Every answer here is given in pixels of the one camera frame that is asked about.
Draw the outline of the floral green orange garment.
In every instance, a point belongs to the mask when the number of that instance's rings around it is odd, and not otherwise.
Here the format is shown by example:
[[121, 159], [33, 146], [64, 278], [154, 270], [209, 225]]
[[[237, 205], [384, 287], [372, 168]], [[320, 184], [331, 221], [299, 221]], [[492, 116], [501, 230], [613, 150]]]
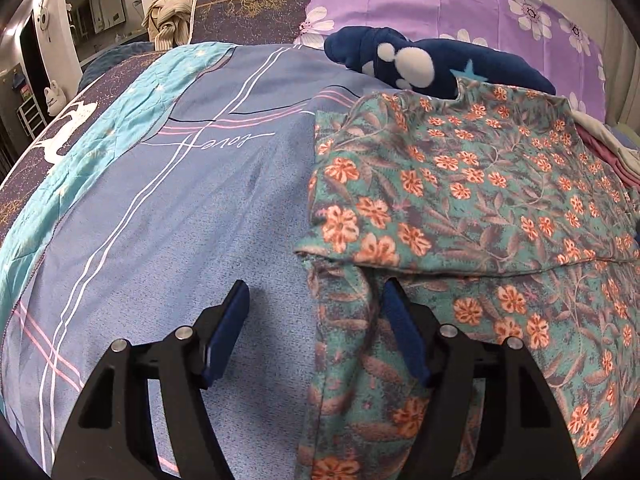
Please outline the floral green orange garment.
[[405, 463], [428, 393], [381, 311], [389, 278], [474, 339], [524, 341], [592, 471], [639, 399], [639, 195], [566, 100], [467, 79], [450, 101], [373, 92], [317, 113], [314, 154], [296, 477], [393, 479]]

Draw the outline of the beige knit clothes pile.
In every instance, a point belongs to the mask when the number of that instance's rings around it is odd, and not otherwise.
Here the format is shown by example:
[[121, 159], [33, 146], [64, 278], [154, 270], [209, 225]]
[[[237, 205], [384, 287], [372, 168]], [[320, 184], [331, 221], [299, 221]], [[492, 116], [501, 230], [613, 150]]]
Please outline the beige knit clothes pile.
[[195, 0], [153, 0], [142, 26], [155, 51], [183, 46], [190, 40]]

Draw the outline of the blue plaid bed sheet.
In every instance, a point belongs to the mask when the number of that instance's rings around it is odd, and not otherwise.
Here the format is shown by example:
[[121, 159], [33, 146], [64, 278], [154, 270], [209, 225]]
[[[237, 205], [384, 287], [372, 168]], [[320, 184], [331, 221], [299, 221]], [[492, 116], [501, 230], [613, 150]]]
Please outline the blue plaid bed sheet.
[[79, 391], [112, 341], [192, 323], [234, 282], [250, 313], [203, 400], [239, 479], [293, 477], [316, 355], [294, 248], [308, 231], [314, 124], [378, 90], [302, 47], [197, 44], [162, 55], [98, 110], [28, 201], [1, 253], [1, 397], [50, 469]]

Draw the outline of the pink folded garment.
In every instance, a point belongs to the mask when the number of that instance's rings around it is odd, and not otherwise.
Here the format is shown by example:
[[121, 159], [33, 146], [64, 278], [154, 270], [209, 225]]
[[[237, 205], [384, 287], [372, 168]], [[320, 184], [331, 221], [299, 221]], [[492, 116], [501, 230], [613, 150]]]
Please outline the pink folded garment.
[[601, 159], [602, 162], [606, 162], [608, 166], [610, 166], [612, 170], [617, 174], [617, 177], [620, 178], [624, 185], [628, 186], [628, 188], [635, 188], [636, 190], [638, 190], [639, 178], [628, 171], [624, 167], [620, 159], [609, 148], [607, 148], [598, 139], [594, 138], [581, 125], [576, 126], [576, 131], [582, 138], [582, 142], [584, 142], [585, 146], [589, 148], [590, 151], [592, 151], [598, 159]]

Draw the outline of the beige folded garment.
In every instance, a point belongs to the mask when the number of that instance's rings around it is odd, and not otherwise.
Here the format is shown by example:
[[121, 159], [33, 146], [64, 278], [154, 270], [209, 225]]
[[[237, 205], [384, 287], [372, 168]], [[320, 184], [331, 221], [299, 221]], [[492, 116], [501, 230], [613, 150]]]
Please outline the beige folded garment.
[[622, 163], [622, 165], [636, 176], [639, 175], [639, 151], [636, 148], [627, 148], [614, 136], [611, 129], [603, 122], [588, 114], [573, 110], [572, 116], [577, 125], [582, 126], [593, 138], [605, 145]]

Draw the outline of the dark purple deer blanket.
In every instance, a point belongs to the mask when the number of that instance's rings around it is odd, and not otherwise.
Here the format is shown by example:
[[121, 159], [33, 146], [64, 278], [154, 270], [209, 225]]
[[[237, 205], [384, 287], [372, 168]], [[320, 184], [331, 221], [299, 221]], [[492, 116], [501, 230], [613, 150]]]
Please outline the dark purple deer blanket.
[[90, 126], [163, 52], [130, 56], [93, 79], [44, 129], [1, 183], [1, 240], [36, 188]]

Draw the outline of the white cat figurine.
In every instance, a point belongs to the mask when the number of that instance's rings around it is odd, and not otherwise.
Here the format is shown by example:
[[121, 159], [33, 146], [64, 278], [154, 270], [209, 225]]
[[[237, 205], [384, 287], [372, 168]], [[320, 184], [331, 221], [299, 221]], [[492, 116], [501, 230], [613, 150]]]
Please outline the white cat figurine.
[[66, 94], [55, 80], [51, 80], [50, 86], [44, 88], [44, 99], [50, 117], [60, 114], [67, 104]]

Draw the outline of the navy star plush garment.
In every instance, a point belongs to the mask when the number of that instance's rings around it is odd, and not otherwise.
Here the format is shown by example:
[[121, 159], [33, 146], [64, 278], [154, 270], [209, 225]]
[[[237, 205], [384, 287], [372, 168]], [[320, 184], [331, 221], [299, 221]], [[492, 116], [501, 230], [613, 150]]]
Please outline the navy star plush garment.
[[349, 70], [439, 99], [457, 96], [459, 78], [555, 94], [554, 85], [520, 56], [459, 40], [411, 41], [388, 27], [347, 26], [327, 36], [323, 50]]

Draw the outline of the purple floral pillow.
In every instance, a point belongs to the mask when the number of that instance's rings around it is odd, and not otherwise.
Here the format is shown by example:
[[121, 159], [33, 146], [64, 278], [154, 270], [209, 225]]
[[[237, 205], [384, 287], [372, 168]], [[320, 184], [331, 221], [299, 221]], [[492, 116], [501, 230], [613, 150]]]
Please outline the purple floral pillow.
[[584, 23], [544, 0], [310, 0], [297, 42], [320, 49], [345, 26], [390, 27], [516, 54], [576, 110], [605, 118], [601, 48]]

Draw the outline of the dark gold-tree pillow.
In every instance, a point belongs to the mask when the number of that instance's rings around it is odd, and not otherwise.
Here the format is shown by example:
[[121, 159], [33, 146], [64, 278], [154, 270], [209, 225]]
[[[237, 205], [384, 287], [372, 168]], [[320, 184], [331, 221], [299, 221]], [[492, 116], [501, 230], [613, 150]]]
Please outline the dark gold-tree pillow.
[[194, 0], [190, 41], [290, 44], [310, 0]]

